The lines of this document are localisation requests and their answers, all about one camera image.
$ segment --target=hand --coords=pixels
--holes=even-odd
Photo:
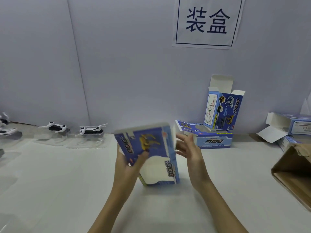
[[[193,142],[193,135],[176,134],[176,153],[187,159],[188,172],[192,186],[202,194],[206,184],[211,180],[208,176],[201,149]]]
[[[148,159],[149,153],[144,151],[139,155],[133,167],[128,165],[126,157],[119,152],[119,144],[117,146],[117,160],[115,165],[115,178],[112,186],[111,194],[119,196],[125,202],[134,189],[134,185],[139,175],[142,165]]]

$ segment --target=product label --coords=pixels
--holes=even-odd
[[[304,122],[304,121],[294,122],[291,133],[311,135],[311,122]]]
[[[209,94],[205,112],[205,123],[208,125],[212,125],[213,123],[213,116],[216,108],[217,103],[217,94]]]

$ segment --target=paper sign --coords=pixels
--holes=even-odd
[[[176,0],[173,46],[230,49],[245,0]]]

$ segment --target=table surface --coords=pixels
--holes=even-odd
[[[110,136],[103,149],[67,149],[32,139],[13,147],[21,154],[0,165],[0,223],[11,219],[19,233],[86,233],[113,183],[117,142]],[[278,146],[248,140],[202,153],[212,181],[250,233],[310,233],[311,213],[271,176],[282,156]],[[178,185],[136,182],[113,232],[216,232],[191,186],[186,159],[178,156],[177,164]]]

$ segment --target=barcode label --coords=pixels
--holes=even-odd
[[[311,135],[311,122],[303,122],[303,121],[294,122],[291,133]]]

